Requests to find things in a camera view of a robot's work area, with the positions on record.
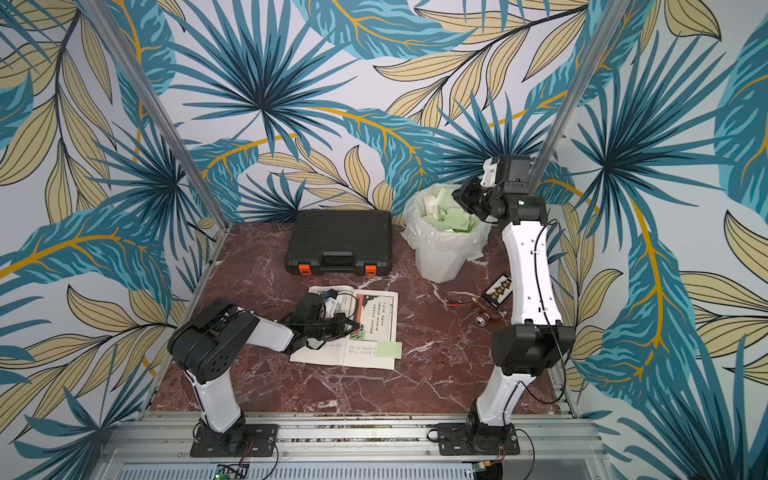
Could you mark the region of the green sticky note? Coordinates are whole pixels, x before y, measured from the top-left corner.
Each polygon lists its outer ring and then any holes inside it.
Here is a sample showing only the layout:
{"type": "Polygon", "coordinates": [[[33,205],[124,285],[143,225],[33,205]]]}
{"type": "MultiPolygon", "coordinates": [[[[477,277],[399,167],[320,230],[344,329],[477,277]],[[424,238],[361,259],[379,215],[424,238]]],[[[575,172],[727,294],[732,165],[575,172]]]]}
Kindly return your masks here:
{"type": "Polygon", "coordinates": [[[402,358],[402,343],[397,341],[378,341],[376,345],[376,356],[386,359],[402,358]]]}
{"type": "Polygon", "coordinates": [[[453,188],[441,188],[436,195],[435,205],[440,211],[459,208],[460,205],[453,198],[453,188]]]}

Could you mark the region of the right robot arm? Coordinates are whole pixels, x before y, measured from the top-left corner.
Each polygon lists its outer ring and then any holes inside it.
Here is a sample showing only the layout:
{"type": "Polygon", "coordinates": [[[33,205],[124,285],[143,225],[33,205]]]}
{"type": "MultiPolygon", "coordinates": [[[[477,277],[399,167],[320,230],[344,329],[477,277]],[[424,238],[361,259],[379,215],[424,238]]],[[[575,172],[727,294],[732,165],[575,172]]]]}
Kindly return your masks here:
{"type": "Polygon", "coordinates": [[[545,200],[530,193],[530,159],[501,155],[465,181],[454,200],[480,220],[493,218],[509,258],[511,323],[492,335],[494,370],[466,421],[466,435],[505,437],[507,415],[545,370],[563,366],[576,332],[564,324],[549,277],[545,200]]]}

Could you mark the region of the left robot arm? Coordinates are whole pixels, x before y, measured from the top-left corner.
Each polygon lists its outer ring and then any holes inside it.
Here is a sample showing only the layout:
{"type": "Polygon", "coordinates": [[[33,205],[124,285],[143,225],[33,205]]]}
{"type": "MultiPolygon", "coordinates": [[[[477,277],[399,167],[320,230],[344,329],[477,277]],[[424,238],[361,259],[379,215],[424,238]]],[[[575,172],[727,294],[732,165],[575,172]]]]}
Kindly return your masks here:
{"type": "Polygon", "coordinates": [[[279,321],[218,298],[176,329],[167,350],[194,389],[201,407],[198,431],[204,439],[230,454],[248,445],[230,377],[230,367],[245,346],[290,356],[305,347],[318,350],[360,329],[353,314],[327,306],[340,296],[336,290],[308,293],[279,321]]]}

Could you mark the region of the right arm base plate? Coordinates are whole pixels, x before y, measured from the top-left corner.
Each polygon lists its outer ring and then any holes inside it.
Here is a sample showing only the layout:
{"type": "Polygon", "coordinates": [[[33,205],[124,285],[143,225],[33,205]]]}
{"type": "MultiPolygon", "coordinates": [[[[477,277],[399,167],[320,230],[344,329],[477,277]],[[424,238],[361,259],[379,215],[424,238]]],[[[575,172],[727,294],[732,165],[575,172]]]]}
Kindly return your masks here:
{"type": "Polygon", "coordinates": [[[438,445],[441,456],[505,456],[520,453],[512,425],[489,427],[484,424],[441,423],[429,429],[426,438],[438,445]]]}

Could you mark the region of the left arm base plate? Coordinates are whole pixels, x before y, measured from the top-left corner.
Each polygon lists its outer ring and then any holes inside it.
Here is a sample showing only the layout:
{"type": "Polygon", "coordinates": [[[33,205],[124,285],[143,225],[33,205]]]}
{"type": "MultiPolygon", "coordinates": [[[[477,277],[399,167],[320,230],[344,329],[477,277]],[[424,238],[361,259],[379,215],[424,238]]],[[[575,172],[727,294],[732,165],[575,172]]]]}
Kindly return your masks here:
{"type": "Polygon", "coordinates": [[[268,458],[275,452],[276,424],[236,424],[215,432],[203,420],[193,430],[192,458],[268,458]]]}

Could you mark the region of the green cover picture book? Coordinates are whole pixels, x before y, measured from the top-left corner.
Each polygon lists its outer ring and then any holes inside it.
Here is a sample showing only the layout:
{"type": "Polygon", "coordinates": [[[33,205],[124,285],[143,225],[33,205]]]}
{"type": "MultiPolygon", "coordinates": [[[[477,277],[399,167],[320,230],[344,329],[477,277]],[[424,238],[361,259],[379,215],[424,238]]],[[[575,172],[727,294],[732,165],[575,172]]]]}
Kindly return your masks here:
{"type": "Polygon", "coordinates": [[[398,302],[394,291],[311,287],[287,320],[306,336],[306,344],[290,360],[393,370],[402,358],[402,344],[396,339],[398,302]]]}

